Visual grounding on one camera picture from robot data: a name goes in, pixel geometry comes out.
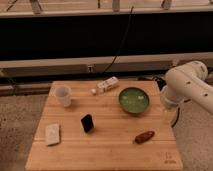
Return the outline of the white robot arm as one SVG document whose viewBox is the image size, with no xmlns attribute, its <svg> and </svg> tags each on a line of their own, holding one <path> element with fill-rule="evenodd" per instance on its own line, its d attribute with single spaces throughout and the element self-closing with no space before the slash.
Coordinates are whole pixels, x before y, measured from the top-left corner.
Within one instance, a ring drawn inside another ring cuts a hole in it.
<svg viewBox="0 0 213 171">
<path fill-rule="evenodd" d="M 213 86 L 205 82 L 207 77 L 207 66 L 201 61 L 191 61 L 166 72 L 166 85 L 161 90 L 160 100 L 166 110 L 176 110 L 170 121 L 172 127 L 179 120 L 179 105 L 187 99 L 213 115 Z"/>
</svg>

